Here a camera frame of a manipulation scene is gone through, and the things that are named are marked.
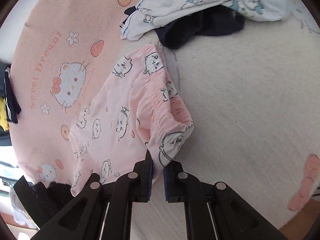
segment pink shorts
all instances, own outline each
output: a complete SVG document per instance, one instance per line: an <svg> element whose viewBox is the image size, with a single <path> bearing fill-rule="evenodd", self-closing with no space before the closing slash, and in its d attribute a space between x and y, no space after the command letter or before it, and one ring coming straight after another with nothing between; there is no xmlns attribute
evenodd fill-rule
<svg viewBox="0 0 320 240"><path fill-rule="evenodd" d="M102 184L132 171L150 151L157 179L193 131L193 121L154 44L125 54L71 126L75 196L90 174Z"/></svg>

